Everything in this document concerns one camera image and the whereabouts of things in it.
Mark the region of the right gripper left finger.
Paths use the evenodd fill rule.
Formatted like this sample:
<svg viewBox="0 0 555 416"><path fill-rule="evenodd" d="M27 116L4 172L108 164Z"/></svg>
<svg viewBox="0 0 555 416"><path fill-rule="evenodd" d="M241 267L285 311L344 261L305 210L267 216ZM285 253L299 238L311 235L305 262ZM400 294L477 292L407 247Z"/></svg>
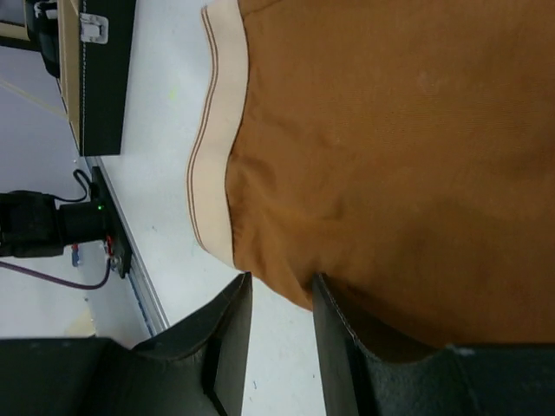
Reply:
<svg viewBox="0 0 555 416"><path fill-rule="evenodd" d="M252 278L238 275L134 348L109 338L1 342L3 415L240 415Z"/></svg>

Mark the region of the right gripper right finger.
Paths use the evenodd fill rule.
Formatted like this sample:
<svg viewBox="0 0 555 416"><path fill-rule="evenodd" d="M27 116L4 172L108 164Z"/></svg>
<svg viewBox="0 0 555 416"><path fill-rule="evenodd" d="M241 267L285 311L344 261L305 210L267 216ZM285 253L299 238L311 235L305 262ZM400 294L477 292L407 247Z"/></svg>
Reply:
<svg viewBox="0 0 555 416"><path fill-rule="evenodd" d="M552 415L552 344L449 345L418 361L378 358L319 274L313 320L328 415Z"/></svg>

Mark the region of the orange underwear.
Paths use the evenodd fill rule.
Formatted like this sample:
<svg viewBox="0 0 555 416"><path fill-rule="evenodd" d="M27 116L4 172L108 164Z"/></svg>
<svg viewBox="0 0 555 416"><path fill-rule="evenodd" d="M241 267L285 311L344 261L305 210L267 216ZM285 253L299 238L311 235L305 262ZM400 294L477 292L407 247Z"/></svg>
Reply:
<svg viewBox="0 0 555 416"><path fill-rule="evenodd" d="M389 361L554 340L551 1L214 1L199 246Z"/></svg>

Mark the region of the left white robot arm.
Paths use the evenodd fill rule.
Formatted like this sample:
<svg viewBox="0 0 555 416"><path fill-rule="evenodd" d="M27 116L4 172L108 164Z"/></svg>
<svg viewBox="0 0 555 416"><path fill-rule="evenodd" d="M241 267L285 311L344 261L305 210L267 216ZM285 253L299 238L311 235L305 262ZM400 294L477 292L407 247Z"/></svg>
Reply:
<svg viewBox="0 0 555 416"><path fill-rule="evenodd" d="M57 205L40 192L1 195L1 256L57 257L64 248L103 240L108 234L104 205L81 202Z"/></svg>

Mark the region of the rolled black underwear in box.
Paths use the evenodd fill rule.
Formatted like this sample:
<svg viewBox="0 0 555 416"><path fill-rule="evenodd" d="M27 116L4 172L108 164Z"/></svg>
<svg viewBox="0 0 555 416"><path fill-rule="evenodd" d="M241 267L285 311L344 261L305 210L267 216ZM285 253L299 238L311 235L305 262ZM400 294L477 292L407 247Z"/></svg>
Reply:
<svg viewBox="0 0 555 416"><path fill-rule="evenodd" d="M38 1L34 4L35 33L47 72L59 79L60 45L57 1Z"/></svg>

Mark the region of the wooden compartment organizer box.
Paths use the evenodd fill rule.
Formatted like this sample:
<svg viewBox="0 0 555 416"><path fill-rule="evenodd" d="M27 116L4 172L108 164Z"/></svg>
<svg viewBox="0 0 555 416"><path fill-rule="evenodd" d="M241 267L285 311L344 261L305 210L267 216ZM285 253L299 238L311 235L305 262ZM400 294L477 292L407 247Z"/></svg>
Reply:
<svg viewBox="0 0 555 416"><path fill-rule="evenodd" d="M81 156L121 152L134 0L59 1L63 104Z"/></svg>

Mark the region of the glass box lid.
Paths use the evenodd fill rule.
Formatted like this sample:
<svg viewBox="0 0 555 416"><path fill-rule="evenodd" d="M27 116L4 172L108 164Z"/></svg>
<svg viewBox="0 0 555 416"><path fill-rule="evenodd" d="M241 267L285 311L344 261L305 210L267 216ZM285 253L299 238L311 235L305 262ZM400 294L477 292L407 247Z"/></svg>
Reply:
<svg viewBox="0 0 555 416"><path fill-rule="evenodd" d="M23 50L36 50L29 39L25 2L23 0L1 0L1 45Z"/></svg>

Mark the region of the aluminium mounting rail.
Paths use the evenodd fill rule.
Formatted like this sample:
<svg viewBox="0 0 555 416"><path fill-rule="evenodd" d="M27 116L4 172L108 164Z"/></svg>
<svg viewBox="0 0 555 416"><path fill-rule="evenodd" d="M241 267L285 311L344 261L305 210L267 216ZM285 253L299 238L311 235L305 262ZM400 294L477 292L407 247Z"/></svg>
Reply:
<svg viewBox="0 0 555 416"><path fill-rule="evenodd" d="M135 242L131 227L125 217L125 212L117 197L116 190L112 184L108 171L103 164L102 157L91 156L85 158L86 164L92 173L99 173L106 185L109 195L113 201L114 208L118 214L124 235L127 238L129 251L131 253L128 280L134 291L136 302L142 313L147 331L151 337L161 333L170 327L166 313L163 310L161 301L153 287L147 267L144 264L139 252L139 247Z"/></svg>

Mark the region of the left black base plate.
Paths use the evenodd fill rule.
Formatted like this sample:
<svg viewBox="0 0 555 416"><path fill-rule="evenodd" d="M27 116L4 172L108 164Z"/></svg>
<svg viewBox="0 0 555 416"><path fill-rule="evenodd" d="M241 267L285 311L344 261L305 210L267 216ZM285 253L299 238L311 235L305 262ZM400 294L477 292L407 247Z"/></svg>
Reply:
<svg viewBox="0 0 555 416"><path fill-rule="evenodd" d="M125 278L131 269L131 244L101 168L93 166L91 174L91 200L103 216L105 246L114 269L121 278Z"/></svg>

